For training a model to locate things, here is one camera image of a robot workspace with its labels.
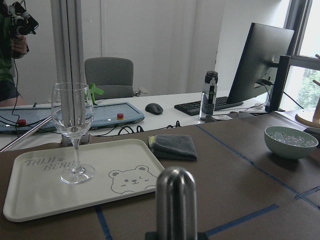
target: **wooden base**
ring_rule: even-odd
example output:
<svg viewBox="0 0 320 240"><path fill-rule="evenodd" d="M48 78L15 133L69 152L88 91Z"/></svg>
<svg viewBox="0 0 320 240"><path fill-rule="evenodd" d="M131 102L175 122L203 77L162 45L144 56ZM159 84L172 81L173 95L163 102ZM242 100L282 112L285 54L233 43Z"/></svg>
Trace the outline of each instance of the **wooden base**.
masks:
<svg viewBox="0 0 320 240"><path fill-rule="evenodd" d="M314 121L314 111L301 111L295 115L295 119L304 125L312 128L320 128L320 121Z"/></svg>

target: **black mouse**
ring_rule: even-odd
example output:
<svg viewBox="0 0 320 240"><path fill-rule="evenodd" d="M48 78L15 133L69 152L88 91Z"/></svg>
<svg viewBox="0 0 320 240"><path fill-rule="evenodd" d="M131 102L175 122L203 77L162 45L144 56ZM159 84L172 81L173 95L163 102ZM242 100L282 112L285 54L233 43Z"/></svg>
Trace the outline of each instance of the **black mouse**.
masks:
<svg viewBox="0 0 320 240"><path fill-rule="evenodd" d="M155 115L159 115L159 114L162 114L164 109L157 103L149 103L147 106L145 106L145 110L148 112L148 113L152 113L152 114L155 114Z"/></svg>

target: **white desk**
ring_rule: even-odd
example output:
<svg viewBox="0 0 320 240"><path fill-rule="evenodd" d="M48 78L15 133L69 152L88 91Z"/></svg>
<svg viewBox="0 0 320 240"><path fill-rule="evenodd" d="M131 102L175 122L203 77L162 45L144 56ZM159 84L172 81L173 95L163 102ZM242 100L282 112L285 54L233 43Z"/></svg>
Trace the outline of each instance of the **white desk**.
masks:
<svg viewBox="0 0 320 240"><path fill-rule="evenodd" d="M227 96L226 92L218 92L218 97L220 96ZM203 121L200 121L198 119L198 116L189 116L179 110L174 109L174 105L176 104L182 104L182 103L188 103L188 102L194 102L201 99L201 93L183 93L183 94L171 94L171 95L158 95L158 96L140 96L140 97L131 97L131 98L117 98L117 99L106 99L106 100L97 100L96 103L98 105L102 104L112 104L112 103L121 103L121 102L129 102L133 106L135 106L137 109L139 109L142 113L144 113L144 120L141 122L138 122L136 124L130 124L129 126L136 131L136 127L138 125L142 126L143 130L149 131L159 128L164 128L168 125L174 126L176 124L176 121L180 122L181 126L187 126L187 125L195 125L195 124L202 124ZM257 103L258 101L253 99L246 100L242 106L237 106L232 109L237 109L235 111L244 111L246 108L252 107ZM160 115L154 115L149 112L145 111L145 107L149 103L157 103L163 108L163 113ZM255 108L251 108L248 110L250 111L259 111ZM226 109L224 111L216 111L214 114L226 114L229 113L230 110ZM103 128L98 129L96 131L89 131L91 135L100 135L107 133L112 128ZM113 130L109 136L111 135L117 135L120 128L116 128ZM9 134L0 134L0 148L3 148L8 143L16 139L16 135L9 135ZM35 133L34 135L28 137L15 147L13 147L11 150L17 150L17 149L25 149L25 148L31 148L47 143L59 143L61 141L61 135L55 134L55 133Z"/></svg>

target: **wooden stand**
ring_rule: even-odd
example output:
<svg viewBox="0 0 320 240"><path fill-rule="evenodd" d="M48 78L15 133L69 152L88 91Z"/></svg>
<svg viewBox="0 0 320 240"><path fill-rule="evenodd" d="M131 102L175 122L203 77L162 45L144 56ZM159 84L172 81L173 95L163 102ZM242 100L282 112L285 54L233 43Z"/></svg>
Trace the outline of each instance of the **wooden stand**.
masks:
<svg viewBox="0 0 320 240"><path fill-rule="evenodd" d="M320 83L313 80L315 84L320 86ZM302 111L295 115L295 119L304 125L312 128L320 128L320 98L316 105L315 111Z"/></svg>

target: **brown table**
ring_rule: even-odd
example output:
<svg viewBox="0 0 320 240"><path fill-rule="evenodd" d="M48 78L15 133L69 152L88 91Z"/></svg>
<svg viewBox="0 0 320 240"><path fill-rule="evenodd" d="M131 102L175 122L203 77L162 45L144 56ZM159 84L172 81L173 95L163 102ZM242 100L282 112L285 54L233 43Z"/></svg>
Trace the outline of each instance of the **brown table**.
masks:
<svg viewBox="0 0 320 240"><path fill-rule="evenodd" d="M273 112L165 130L92 137L90 143L129 138L147 143L148 136L160 133L190 135L197 162L159 161L165 168L181 166L193 175L199 232L206 232L211 240L319 239L320 149L297 161L277 157L264 142L264 129L269 126L305 128ZM0 153L1 209L14 159L24 152L59 147L50 143ZM6 220L3 213L0 218L0 236L4 240L143 240L146 232L155 230L154 193L20 223Z"/></svg>

